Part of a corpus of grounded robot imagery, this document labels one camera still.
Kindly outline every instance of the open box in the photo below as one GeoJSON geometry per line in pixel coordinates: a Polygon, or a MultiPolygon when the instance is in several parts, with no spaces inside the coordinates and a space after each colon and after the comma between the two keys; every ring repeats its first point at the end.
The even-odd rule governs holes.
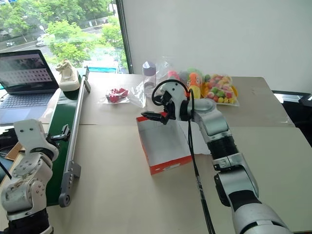
{"type": "MultiPolygon", "coordinates": [[[[169,120],[166,125],[136,118],[142,147],[151,174],[156,174],[192,161],[187,135],[188,122],[169,120]]],[[[195,154],[210,154],[196,123],[191,123],[195,154]]]]}

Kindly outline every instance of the black cable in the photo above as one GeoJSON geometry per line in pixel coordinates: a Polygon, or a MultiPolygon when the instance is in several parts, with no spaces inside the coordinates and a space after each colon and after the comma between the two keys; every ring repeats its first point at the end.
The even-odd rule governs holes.
{"type": "Polygon", "coordinates": [[[5,97],[5,95],[3,95],[2,97],[0,97],[0,101],[4,101],[4,100],[2,100],[4,97],[5,97]]]}
{"type": "Polygon", "coordinates": [[[156,105],[156,106],[162,106],[163,104],[160,103],[160,102],[156,102],[155,100],[155,93],[156,91],[159,89],[159,87],[165,83],[169,83],[169,82],[175,82],[175,83],[179,83],[180,85],[182,85],[182,87],[184,88],[184,90],[186,91],[186,93],[189,93],[189,91],[187,90],[187,87],[180,81],[180,80],[177,80],[177,79],[167,79],[161,83],[159,83],[155,89],[153,90],[152,92],[152,102],[156,105]]]}
{"type": "MultiPolygon", "coordinates": [[[[193,113],[194,113],[194,93],[193,93],[192,89],[190,89],[190,93],[191,93],[191,96],[192,96],[192,112],[191,113],[192,113],[192,117],[193,117],[193,113]]],[[[203,212],[204,212],[204,215],[205,215],[205,220],[206,220],[208,232],[209,232],[209,234],[215,234],[215,229],[214,229],[213,223],[211,221],[211,217],[210,217],[207,201],[206,201],[206,198],[205,198],[203,187],[201,185],[198,168],[197,168],[197,165],[196,165],[196,162],[195,162],[191,120],[189,120],[188,123],[189,123],[189,129],[188,129],[189,148],[190,148],[191,157],[192,157],[192,161],[193,161],[194,172],[195,172],[196,182],[197,182],[197,188],[198,188],[199,194],[200,194],[200,201],[201,201],[201,205],[203,207],[203,212]]]]}
{"type": "Polygon", "coordinates": [[[12,179],[11,174],[8,172],[8,170],[5,168],[5,166],[0,162],[0,167],[3,169],[3,171],[7,174],[7,176],[12,179]]]}
{"type": "Polygon", "coordinates": [[[203,187],[201,185],[200,182],[200,176],[199,176],[199,172],[198,172],[198,168],[195,162],[195,156],[194,156],[194,147],[193,147],[193,136],[192,136],[192,127],[191,127],[191,119],[193,119],[194,116],[194,93],[193,90],[190,89],[188,91],[187,87],[185,86],[185,84],[183,84],[181,81],[179,80],[175,80],[175,79],[168,79],[165,80],[161,83],[159,83],[155,89],[153,90],[152,93],[152,102],[156,105],[156,106],[161,106],[163,105],[160,102],[156,102],[155,100],[155,92],[158,90],[158,88],[168,82],[175,82],[175,83],[179,83],[180,85],[182,85],[182,87],[184,88],[185,92],[188,94],[187,95],[187,100],[190,100],[190,96],[192,97],[192,110],[191,110],[191,118],[188,121],[189,127],[188,127],[188,143],[189,143],[189,149],[190,149],[190,153],[191,153],[191,157],[192,157],[192,161],[193,161],[193,166],[194,166],[194,172],[195,172],[195,176],[196,176],[196,182],[197,182],[197,188],[199,190],[199,194],[200,194],[200,201],[201,201],[201,205],[203,207],[203,212],[204,212],[204,216],[205,216],[205,220],[206,220],[206,224],[207,224],[207,228],[208,228],[208,232],[209,234],[215,234],[215,229],[213,226],[213,223],[211,221],[211,217],[210,217],[210,213],[209,213],[209,209],[208,209],[208,205],[207,205],[207,201],[205,198],[205,194],[204,194],[204,190],[203,187]]]}
{"type": "Polygon", "coordinates": [[[15,146],[15,145],[8,145],[8,146],[5,146],[5,147],[1,148],[0,151],[1,151],[1,150],[4,150],[4,149],[7,149],[7,148],[10,148],[10,147],[12,147],[12,146],[15,146]]]}
{"type": "MultiPolygon", "coordinates": [[[[6,149],[6,148],[12,147],[12,146],[15,146],[15,145],[9,145],[9,146],[3,147],[3,148],[0,149],[0,151],[1,151],[1,150],[4,150],[4,149],[6,149]]],[[[1,162],[0,162],[0,167],[1,167],[1,168],[3,169],[3,171],[7,174],[7,176],[8,176],[10,179],[12,179],[11,174],[9,173],[9,171],[5,168],[5,166],[4,166],[1,162]]]]}

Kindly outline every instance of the white wall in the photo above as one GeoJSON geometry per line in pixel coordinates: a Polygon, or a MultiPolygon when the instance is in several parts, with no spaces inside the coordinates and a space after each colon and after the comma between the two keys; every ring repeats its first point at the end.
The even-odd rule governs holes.
{"type": "Polygon", "coordinates": [[[174,56],[177,69],[312,92],[312,0],[124,0],[124,10],[135,73],[174,56]]]}

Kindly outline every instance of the green conveyor belt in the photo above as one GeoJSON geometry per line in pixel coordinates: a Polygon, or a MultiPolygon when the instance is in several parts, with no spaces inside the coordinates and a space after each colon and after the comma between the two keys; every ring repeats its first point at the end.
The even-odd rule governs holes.
{"type": "MultiPolygon", "coordinates": [[[[49,129],[51,136],[61,134],[62,127],[66,124],[68,124],[69,128],[72,129],[75,110],[77,107],[78,93],[79,89],[71,92],[61,91],[51,120],[49,129]]],[[[48,182],[46,189],[47,206],[54,206],[59,204],[60,187],[62,183],[69,141],[60,141],[59,144],[59,155],[57,160],[53,162],[53,176],[48,182]]]]}

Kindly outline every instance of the green foliage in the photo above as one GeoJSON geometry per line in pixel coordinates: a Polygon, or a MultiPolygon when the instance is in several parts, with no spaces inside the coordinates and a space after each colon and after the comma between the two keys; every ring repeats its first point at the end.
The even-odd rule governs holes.
{"type": "Polygon", "coordinates": [[[75,67],[81,67],[82,62],[90,58],[88,52],[94,48],[95,35],[83,32],[76,23],[49,23],[46,31],[54,35],[49,37],[47,44],[58,61],[68,59],[75,67]]]}
{"type": "Polygon", "coordinates": [[[87,20],[107,16],[110,0],[80,0],[79,5],[85,11],[87,20]]]}
{"type": "Polygon", "coordinates": [[[102,28],[102,37],[100,42],[103,44],[112,45],[115,48],[123,48],[123,41],[121,35],[121,29],[118,18],[109,17],[108,24],[105,24],[102,28]]]}
{"type": "Polygon", "coordinates": [[[76,23],[70,24],[68,21],[64,20],[49,23],[46,32],[54,35],[56,40],[63,40],[80,34],[82,30],[76,23]]]}
{"type": "Polygon", "coordinates": [[[35,28],[36,19],[27,15],[31,8],[27,0],[19,0],[14,4],[4,4],[0,7],[0,23],[4,29],[12,28],[14,33],[26,35],[35,28]]]}
{"type": "Polygon", "coordinates": [[[81,1],[83,0],[33,0],[32,4],[39,12],[43,24],[57,20],[66,20],[72,23],[85,19],[86,12],[80,6],[81,1]]]}
{"type": "Polygon", "coordinates": [[[128,67],[127,57],[126,57],[126,53],[125,53],[125,50],[124,50],[124,49],[121,51],[121,65],[122,65],[124,68],[127,68],[127,67],[128,67]]]}

